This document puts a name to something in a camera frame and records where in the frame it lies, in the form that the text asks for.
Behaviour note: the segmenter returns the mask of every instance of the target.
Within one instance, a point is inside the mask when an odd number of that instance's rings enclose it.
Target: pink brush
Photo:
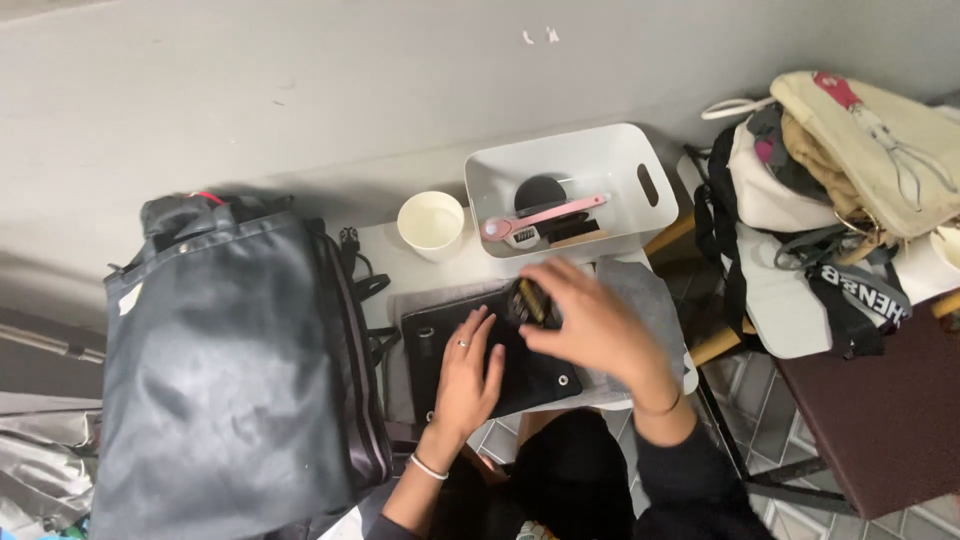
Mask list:
[[[594,195],[586,199],[577,199],[572,203],[566,203],[558,207],[544,210],[540,213],[516,219],[515,217],[492,217],[483,222],[483,229],[480,231],[480,237],[489,242],[497,242],[507,239],[511,233],[515,233],[526,227],[537,224],[541,221],[567,215],[569,213],[581,210],[599,207],[611,199],[610,194]]]

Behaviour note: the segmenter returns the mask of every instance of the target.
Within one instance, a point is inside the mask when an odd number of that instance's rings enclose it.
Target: bin handle hole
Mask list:
[[[640,180],[640,187],[643,188],[643,194],[647,196],[647,202],[650,203],[651,207],[655,207],[660,201],[660,194],[657,193],[657,188],[654,187],[654,179],[650,178],[650,172],[647,171],[647,166],[643,163],[636,167],[636,178]]]

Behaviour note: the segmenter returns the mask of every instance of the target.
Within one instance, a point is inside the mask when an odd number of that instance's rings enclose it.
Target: black sleeve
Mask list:
[[[420,537],[380,514],[364,540],[420,540]]]
[[[749,504],[730,458],[720,452],[700,422],[674,447],[659,447],[637,435],[636,453],[636,469],[650,504],[729,503],[732,499]]]

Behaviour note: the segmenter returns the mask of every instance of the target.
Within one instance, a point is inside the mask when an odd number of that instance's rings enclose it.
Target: bracelet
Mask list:
[[[439,474],[439,473],[434,473],[433,471],[431,471],[426,465],[420,463],[420,460],[417,459],[417,456],[416,456],[415,454],[410,454],[410,460],[413,461],[418,467],[420,467],[421,469],[423,469],[424,473],[430,475],[431,477],[433,477],[433,478],[435,478],[435,479],[437,479],[437,480],[446,480],[446,479],[450,478],[450,473],[446,473],[445,475],[441,475],[441,474]]]
[[[668,409],[666,409],[666,410],[650,410],[650,409],[648,409],[648,408],[644,408],[644,407],[642,407],[642,406],[639,406],[638,403],[636,402],[636,400],[634,400],[634,409],[638,410],[638,411],[639,411],[640,413],[642,413],[644,416],[666,416],[667,414],[670,414],[671,412],[673,412],[673,409],[677,408],[677,405],[680,404],[680,398],[681,398],[683,395],[684,395],[683,390],[681,390],[681,389],[678,387],[678,388],[677,388],[677,399],[673,402],[673,404],[670,406],[670,408],[668,408]]]

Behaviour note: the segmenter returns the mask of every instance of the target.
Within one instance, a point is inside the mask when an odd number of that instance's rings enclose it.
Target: white plastic storage bin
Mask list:
[[[583,263],[602,255],[634,252],[643,248],[642,233],[662,229],[677,219],[677,199],[666,173],[646,135],[633,124],[481,150],[467,158],[464,168],[477,231],[488,218],[513,215],[517,188],[537,175],[560,181],[567,198],[611,195],[607,204],[589,210],[590,219],[610,233],[606,238],[557,249],[550,249],[542,239],[528,250],[514,249],[503,241],[479,240],[504,276],[515,275],[524,264],[547,257]],[[652,183],[649,197],[641,175]]]

